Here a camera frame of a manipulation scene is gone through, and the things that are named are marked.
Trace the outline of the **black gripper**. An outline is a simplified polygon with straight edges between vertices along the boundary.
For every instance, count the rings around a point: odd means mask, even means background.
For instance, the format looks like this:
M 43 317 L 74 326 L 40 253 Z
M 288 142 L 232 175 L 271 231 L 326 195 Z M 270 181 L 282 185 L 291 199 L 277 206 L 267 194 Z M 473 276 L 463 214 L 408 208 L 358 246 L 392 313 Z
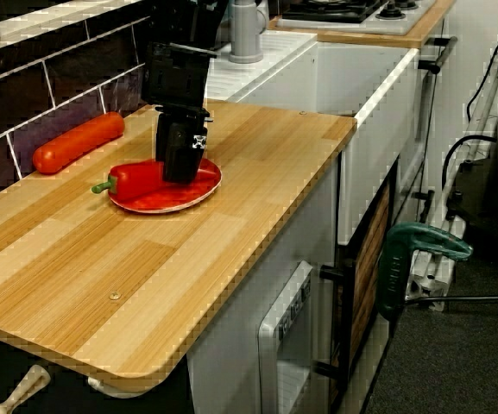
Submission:
M 175 43 L 147 45 L 142 99 L 168 111 L 159 114 L 156 130 L 156 160 L 167 182 L 190 184 L 197 175 L 210 118 L 204 107 L 206 80 L 216 57 L 211 50 Z

